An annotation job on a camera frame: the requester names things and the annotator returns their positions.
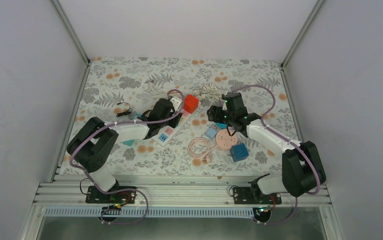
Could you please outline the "cyan cube socket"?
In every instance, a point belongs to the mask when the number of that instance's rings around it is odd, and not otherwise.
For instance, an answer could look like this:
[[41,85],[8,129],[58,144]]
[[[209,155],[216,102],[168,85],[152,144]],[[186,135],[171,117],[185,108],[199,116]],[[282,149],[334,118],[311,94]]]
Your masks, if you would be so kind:
[[224,123],[218,123],[216,122],[215,125],[220,128],[221,130],[226,129],[228,126]]

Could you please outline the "light blue cube plug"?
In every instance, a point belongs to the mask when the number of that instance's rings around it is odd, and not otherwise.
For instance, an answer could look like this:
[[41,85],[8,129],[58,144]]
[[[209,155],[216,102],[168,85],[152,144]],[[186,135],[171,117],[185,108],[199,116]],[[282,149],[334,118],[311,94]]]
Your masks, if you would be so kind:
[[213,140],[216,135],[217,135],[218,131],[212,127],[210,127],[205,133],[204,135],[208,138],[208,139],[211,139]]

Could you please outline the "white multicolour power strip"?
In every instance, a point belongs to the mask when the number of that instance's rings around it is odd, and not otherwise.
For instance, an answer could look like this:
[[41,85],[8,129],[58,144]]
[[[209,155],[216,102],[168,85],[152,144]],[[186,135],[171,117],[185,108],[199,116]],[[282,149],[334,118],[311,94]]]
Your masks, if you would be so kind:
[[173,128],[169,125],[163,127],[159,132],[151,139],[160,147],[166,147],[171,140],[174,139],[175,135],[185,126],[189,119],[195,115],[195,113],[189,113],[185,110],[181,111],[182,116],[178,122],[177,127]]

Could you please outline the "red cube socket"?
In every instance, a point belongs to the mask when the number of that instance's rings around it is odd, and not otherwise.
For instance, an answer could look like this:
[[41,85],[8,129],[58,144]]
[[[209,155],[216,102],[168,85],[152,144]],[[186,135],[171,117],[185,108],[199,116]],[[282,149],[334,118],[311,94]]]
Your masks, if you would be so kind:
[[183,109],[189,113],[193,114],[195,110],[199,107],[200,101],[194,95],[188,94],[183,101]]

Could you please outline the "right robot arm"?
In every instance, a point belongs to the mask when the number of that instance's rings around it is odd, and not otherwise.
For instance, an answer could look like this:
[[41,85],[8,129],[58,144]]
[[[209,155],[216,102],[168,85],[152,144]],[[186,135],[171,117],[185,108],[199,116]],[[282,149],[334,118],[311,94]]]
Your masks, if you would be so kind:
[[326,181],[319,151],[311,141],[300,142],[286,137],[263,121],[257,113],[249,113],[239,92],[223,94],[223,106],[212,105],[208,120],[226,124],[233,133],[254,140],[281,159],[281,173],[268,173],[250,183],[250,197],[262,204],[270,194],[287,192],[293,197],[315,195]]

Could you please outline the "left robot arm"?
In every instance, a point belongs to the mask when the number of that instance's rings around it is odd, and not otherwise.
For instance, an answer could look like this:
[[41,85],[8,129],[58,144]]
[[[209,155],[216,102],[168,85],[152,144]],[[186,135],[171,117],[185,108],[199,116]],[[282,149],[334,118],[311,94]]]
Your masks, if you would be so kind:
[[98,117],[90,118],[66,147],[69,164],[84,172],[107,203],[118,198],[118,182],[106,166],[106,161],[117,140],[147,140],[168,125],[175,127],[182,116],[183,100],[175,97],[159,99],[151,110],[122,122],[105,123]]

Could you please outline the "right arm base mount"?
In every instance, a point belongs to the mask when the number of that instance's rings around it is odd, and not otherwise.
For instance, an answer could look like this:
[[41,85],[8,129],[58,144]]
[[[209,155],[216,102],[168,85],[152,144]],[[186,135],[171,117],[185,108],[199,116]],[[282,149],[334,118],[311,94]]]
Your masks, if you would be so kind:
[[232,185],[227,190],[230,197],[233,198],[235,205],[256,205],[266,204],[267,206],[254,207],[252,209],[252,220],[257,225],[263,226],[275,226],[282,223],[286,223],[296,212],[298,208],[298,198],[294,200],[294,206],[287,217],[282,220],[272,222],[270,220],[272,211],[275,207],[282,203],[281,193],[274,192],[269,194],[263,194],[255,186],[238,186]]

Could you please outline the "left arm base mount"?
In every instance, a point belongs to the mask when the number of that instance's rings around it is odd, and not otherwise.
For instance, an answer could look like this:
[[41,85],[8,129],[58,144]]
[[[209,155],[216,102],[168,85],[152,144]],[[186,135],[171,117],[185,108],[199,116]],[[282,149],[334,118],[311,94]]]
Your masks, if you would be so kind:
[[87,189],[87,192],[83,192],[82,188],[82,182],[84,180],[90,180],[88,177],[82,179],[79,182],[79,189],[80,192],[86,196],[86,202],[90,200],[92,203],[104,203],[104,204],[113,204],[106,208],[102,208],[100,211],[100,215],[98,216],[99,221],[102,224],[108,224],[111,225],[112,221],[115,221],[117,217],[104,217],[104,215],[110,211],[121,211],[122,207],[126,204],[130,203],[132,204],[135,200],[134,198],[137,196],[137,193],[140,193],[145,200],[146,209],[143,214],[143,216],[138,219],[137,221],[133,222],[115,222],[114,225],[133,225],[140,223],[142,220],[144,220],[149,212],[149,201],[147,196],[140,190],[138,190],[136,187],[126,187],[126,186],[119,186],[118,181],[115,181],[115,185],[112,186],[112,188],[108,191],[101,190],[99,186],[93,180],[91,180],[91,183],[93,184],[93,188],[96,190],[92,190],[92,187],[89,186]]

